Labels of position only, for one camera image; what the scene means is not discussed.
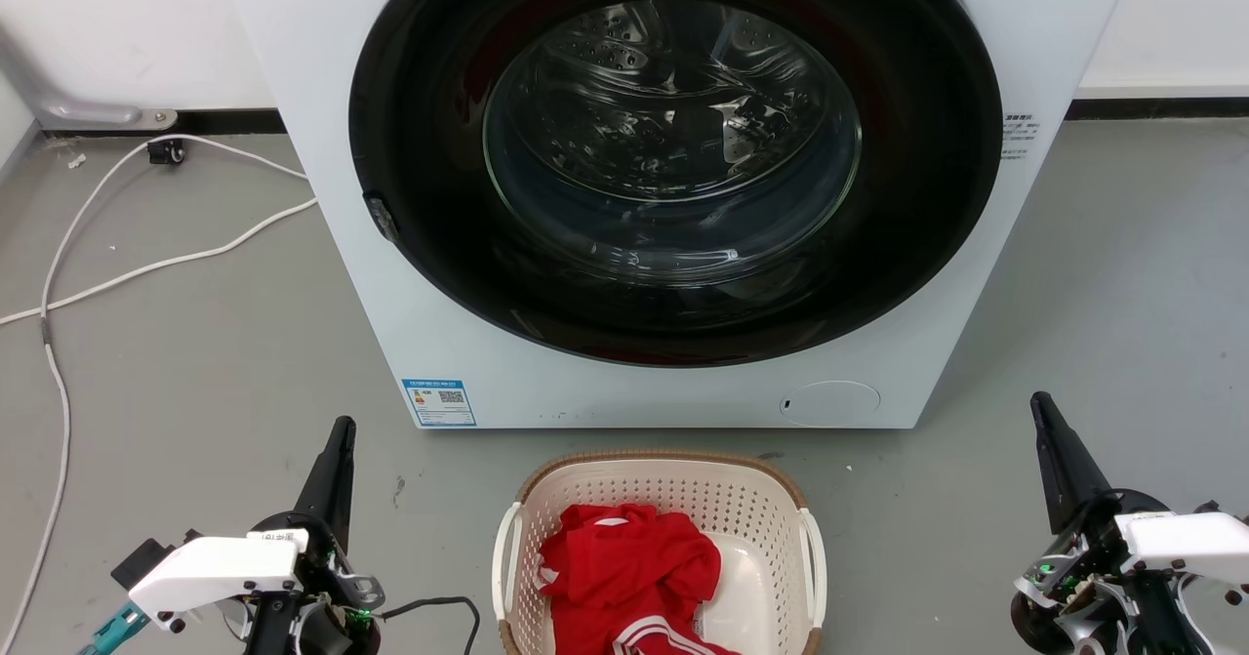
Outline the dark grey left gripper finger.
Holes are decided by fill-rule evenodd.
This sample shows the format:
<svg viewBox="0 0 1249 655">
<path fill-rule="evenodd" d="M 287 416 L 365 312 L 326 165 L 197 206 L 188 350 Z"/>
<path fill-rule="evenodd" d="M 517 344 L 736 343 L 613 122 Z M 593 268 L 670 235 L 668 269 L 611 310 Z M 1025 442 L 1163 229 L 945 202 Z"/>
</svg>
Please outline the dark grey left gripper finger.
<svg viewBox="0 0 1249 655">
<path fill-rule="evenodd" d="M 356 432 L 357 425 L 352 418 L 335 419 L 294 508 L 295 512 L 325 522 L 327 532 L 343 550 L 348 548 Z"/>
</svg>

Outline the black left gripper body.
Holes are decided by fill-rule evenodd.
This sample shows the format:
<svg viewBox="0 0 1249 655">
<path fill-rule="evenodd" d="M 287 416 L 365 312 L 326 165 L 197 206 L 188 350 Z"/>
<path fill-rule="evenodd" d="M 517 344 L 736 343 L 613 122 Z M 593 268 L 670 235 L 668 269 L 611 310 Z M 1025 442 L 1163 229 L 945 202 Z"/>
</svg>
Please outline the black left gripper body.
<svg viewBox="0 0 1249 655">
<path fill-rule="evenodd" d="M 251 538 L 295 539 L 294 576 L 281 588 L 247 588 L 246 654 L 378 654 L 383 605 L 376 578 L 348 566 L 348 512 L 279 512 Z"/>
</svg>

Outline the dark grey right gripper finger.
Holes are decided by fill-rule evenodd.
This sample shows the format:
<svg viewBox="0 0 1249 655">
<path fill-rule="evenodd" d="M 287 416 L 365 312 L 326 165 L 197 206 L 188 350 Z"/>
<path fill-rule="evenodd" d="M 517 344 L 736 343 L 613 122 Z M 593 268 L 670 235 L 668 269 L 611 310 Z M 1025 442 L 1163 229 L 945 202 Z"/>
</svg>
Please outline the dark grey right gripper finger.
<svg viewBox="0 0 1249 655">
<path fill-rule="evenodd" d="M 1058 536 L 1078 520 L 1080 510 L 1105 496 L 1110 485 L 1050 392 L 1034 392 L 1029 409 L 1045 512 L 1050 534 Z"/>
</svg>

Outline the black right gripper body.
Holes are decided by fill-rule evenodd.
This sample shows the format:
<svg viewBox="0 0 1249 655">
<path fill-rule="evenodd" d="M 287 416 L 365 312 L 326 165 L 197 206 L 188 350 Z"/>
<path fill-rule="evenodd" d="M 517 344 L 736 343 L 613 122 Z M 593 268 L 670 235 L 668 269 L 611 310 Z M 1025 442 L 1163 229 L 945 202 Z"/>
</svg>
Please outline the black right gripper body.
<svg viewBox="0 0 1249 655">
<path fill-rule="evenodd" d="M 1152 569 L 1129 561 L 1119 518 L 1164 505 L 1129 489 L 1045 494 L 1054 542 L 1017 579 L 1010 622 L 1039 654 L 1210 654 L 1184 605 L 1195 582 L 1184 562 Z"/>
</svg>

